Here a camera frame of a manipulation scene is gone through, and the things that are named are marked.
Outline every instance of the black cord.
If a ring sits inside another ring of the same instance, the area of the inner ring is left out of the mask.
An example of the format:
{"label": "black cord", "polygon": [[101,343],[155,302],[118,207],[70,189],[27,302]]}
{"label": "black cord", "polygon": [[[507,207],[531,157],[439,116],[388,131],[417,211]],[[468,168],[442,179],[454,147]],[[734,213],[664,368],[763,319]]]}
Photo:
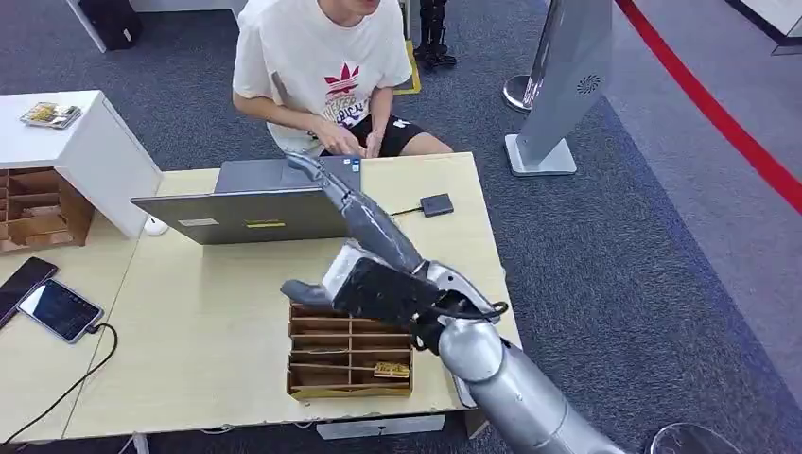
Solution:
{"label": "black cord", "polygon": [[499,301],[498,303],[493,303],[490,306],[492,306],[493,309],[495,310],[490,312],[460,312],[460,311],[453,311],[450,309],[444,309],[442,307],[437,307],[437,306],[429,306],[427,307],[427,310],[430,310],[440,315],[445,315],[446,317],[452,317],[454,319],[487,320],[498,317],[504,312],[507,312],[507,310],[510,308],[510,305],[504,303],[503,301]]}
{"label": "black cord", "polygon": [[424,207],[419,206],[417,208],[411,208],[409,210],[399,211],[397,213],[392,213],[390,216],[406,215],[407,213],[414,213],[416,211],[424,211]]}
{"label": "black cord", "polygon": [[80,378],[78,381],[76,381],[76,382],[75,382],[75,384],[74,384],[73,386],[71,386],[69,390],[67,390],[66,392],[64,392],[64,394],[62,394],[62,395],[61,395],[61,397],[59,397],[58,399],[56,399],[56,402],[53,402],[53,405],[51,405],[51,406],[50,406],[50,407],[49,407],[47,410],[45,410],[45,411],[44,411],[42,414],[40,414],[39,416],[37,416],[37,418],[36,418],[36,419],[34,419],[33,421],[31,421],[31,422],[29,422],[29,423],[25,424],[25,425],[24,425],[24,426],[23,426],[21,429],[19,429],[19,430],[17,430],[16,432],[12,433],[12,434],[11,434],[11,436],[10,436],[10,437],[8,437],[8,438],[6,439],[6,441],[5,441],[5,442],[3,442],[3,443],[0,445],[0,447],[1,447],[1,446],[5,446],[5,445],[7,445],[7,444],[11,443],[11,440],[13,440],[13,439],[14,439],[14,437],[16,437],[17,435],[19,435],[19,434],[23,433],[24,431],[28,430],[28,428],[30,428],[30,427],[31,427],[31,426],[33,426],[34,424],[36,424],[36,423],[38,423],[39,421],[41,421],[41,420],[42,420],[42,418],[44,418],[44,417],[45,417],[45,416],[46,416],[46,415],[47,415],[49,412],[51,412],[53,409],[55,409],[55,408],[56,408],[56,406],[57,406],[57,405],[59,405],[59,404],[61,403],[61,401],[62,401],[62,400],[64,400],[64,397],[66,397],[67,395],[69,395],[69,393],[71,393],[71,392],[72,392],[72,391],[73,391],[75,388],[77,388],[77,387],[78,387],[78,385],[80,385],[81,383],[83,383],[83,381],[84,381],[84,380],[86,380],[87,378],[89,378],[89,375],[92,375],[92,374],[94,374],[94,373],[97,371],[97,369],[100,369],[101,367],[103,367],[103,364],[106,364],[106,362],[108,362],[108,360],[112,358],[112,355],[113,355],[113,354],[114,354],[114,352],[117,350],[117,344],[119,343],[119,338],[117,337],[117,330],[116,330],[116,329],[114,329],[114,327],[113,327],[113,326],[111,326],[111,325],[110,325],[110,324],[108,324],[108,323],[99,323],[99,324],[97,324],[97,325],[95,325],[95,326],[87,327],[87,328],[86,328],[86,332],[87,332],[87,333],[90,333],[90,334],[95,334],[95,333],[98,331],[98,329],[99,329],[100,327],[102,327],[102,326],[105,326],[105,327],[109,328],[110,330],[112,330],[112,335],[114,336],[114,339],[113,339],[113,344],[112,344],[112,350],[109,352],[109,354],[108,354],[108,355],[106,355],[106,357],[105,357],[105,358],[104,358],[102,361],[100,361],[100,363],[99,363],[99,364],[97,364],[97,366],[95,366],[95,367],[93,367],[92,369],[90,369],[90,370],[89,370],[89,372],[87,372],[87,373],[86,373],[84,376],[82,376],[82,377],[81,377],[81,378]]}

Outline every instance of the smartphone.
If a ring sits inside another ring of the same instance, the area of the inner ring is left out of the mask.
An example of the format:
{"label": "smartphone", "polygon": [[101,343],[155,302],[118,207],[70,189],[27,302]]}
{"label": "smartphone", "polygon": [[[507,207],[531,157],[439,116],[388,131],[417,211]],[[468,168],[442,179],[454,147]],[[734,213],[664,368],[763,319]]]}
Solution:
{"label": "smartphone", "polygon": [[36,286],[53,276],[59,267],[41,258],[30,257],[0,286],[0,328],[17,313],[19,302]]}
{"label": "smartphone", "polygon": [[19,310],[67,343],[75,343],[103,317],[103,309],[65,285],[47,279],[19,304]]}

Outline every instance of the cardboard compartment tray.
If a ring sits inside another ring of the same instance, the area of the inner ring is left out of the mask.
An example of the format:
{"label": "cardboard compartment tray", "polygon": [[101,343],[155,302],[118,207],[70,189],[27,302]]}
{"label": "cardboard compartment tray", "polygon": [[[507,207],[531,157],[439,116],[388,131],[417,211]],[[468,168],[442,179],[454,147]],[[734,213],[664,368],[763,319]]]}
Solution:
{"label": "cardboard compartment tray", "polygon": [[404,330],[296,303],[289,311],[289,395],[410,395],[412,348]]}
{"label": "cardboard compartment tray", "polygon": [[0,253],[83,246],[94,211],[52,167],[0,169]]}

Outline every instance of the computer mouse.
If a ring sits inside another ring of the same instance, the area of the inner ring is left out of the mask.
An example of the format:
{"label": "computer mouse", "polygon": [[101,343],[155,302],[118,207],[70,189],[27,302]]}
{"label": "computer mouse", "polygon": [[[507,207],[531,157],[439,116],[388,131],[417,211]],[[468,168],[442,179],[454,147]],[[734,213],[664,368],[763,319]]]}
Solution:
{"label": "computer mouse", "polygon": [[145,233],[150,236],[164,235],[169,229],[170,228],[167,227],[167,224],[161,222],[159,219],[154,218],[153,216],[145,221]]}

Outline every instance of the red stripe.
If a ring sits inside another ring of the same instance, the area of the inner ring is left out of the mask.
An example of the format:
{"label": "red stripe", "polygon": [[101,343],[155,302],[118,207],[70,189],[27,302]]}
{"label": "red stripe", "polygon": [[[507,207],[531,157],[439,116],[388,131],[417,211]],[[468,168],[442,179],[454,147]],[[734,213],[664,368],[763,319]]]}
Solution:
{"label": "red stripe", "polygon": [[749,132],[735,121],[721,104],[710,94],[693,73],[671,51],[671,48],[649,24],[633,0],[616,0],[629,22],[663,63],[663,66],[685,91],[696,107],[707,117],[719,132],[735,147],[758,174],[797,212],[802,214],[802,183],[755,140]]}

